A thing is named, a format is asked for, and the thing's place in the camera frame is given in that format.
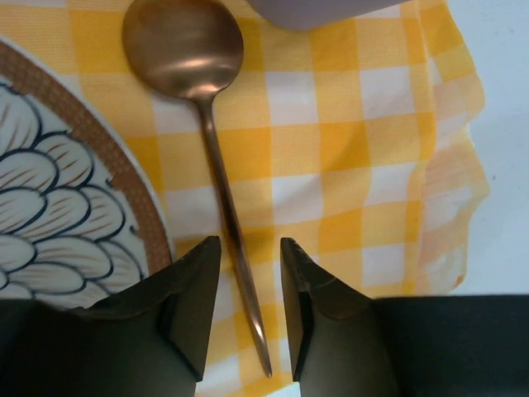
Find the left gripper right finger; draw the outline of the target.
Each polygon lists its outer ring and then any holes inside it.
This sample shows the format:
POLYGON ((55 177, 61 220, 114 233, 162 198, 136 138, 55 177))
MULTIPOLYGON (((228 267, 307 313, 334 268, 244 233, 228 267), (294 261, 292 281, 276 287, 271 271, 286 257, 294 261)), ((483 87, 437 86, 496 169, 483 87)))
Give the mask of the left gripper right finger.
POLYGON ((293 380, 304 396, 525 396, 524 294, 371 299, 280 242, 293 380))

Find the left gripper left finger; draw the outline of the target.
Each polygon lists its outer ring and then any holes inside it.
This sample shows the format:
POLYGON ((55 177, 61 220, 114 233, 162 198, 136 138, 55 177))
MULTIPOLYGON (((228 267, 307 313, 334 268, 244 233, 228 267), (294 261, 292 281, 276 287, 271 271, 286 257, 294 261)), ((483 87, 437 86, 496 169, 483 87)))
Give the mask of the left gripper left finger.
POLYGON ((206 237, 172 265, 87 309, 4 299, 2 395, 194 395, 221 256, 220 239, 206 237))

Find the floral patterned ceramic bowl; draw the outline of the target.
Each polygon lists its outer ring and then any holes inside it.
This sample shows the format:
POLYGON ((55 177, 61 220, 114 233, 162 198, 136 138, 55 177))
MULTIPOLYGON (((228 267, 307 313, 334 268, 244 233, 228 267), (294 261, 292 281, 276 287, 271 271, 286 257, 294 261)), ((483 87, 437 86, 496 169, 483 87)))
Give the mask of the floral patterned ceramic bowl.
POLYGON ((172 260, 155 191, 124 142, 2 41, 2 299, 87 308, 172 260))

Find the yellow white checkered cloth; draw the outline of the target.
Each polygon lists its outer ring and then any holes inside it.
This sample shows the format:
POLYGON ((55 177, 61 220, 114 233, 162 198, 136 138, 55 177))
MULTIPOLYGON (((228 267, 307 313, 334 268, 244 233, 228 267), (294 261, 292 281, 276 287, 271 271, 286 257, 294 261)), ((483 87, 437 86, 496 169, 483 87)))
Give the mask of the yellow white checkered cloth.
MULTIPOLYGON (((264 318, 266 377, 222 260, 200 396, 292 381, 279 241, 372 296, 446 294, 466 275, 469 220, 489 187, 468 133, 484 91, 446 1, 409 1, 294 32, 230 1, 241 72, 215 119, 264 318)), ((150 93, 122 50, 126 1, 4 1, 1 35, 55 71, 126 142, 183 254, 221 231, 197 116, 150 93)))

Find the copper spoon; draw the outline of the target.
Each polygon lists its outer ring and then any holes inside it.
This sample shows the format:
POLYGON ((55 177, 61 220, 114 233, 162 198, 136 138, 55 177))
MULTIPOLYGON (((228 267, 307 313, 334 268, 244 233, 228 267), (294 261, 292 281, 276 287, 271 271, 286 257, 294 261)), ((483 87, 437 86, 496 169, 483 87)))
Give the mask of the copper spoon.
POLYGON ((123 19, 122 45, 143 84, 162 96, 188 100, 198 110, 241 300, 262 370, 271 377, 264 321, 213 116, 215 97, 241 70, 241 29, 219 1, 134 1, 123 19))

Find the lilac plastic cup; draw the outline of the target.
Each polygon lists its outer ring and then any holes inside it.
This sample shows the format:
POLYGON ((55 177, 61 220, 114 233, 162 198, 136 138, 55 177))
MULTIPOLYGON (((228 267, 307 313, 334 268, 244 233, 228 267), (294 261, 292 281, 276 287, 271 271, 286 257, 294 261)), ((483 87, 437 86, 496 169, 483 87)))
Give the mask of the lilac plastic cup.
POLYGON ((400 5, 399 0, 250 0, 266 21, 290 31, 309 31, 333 22, 400 5))

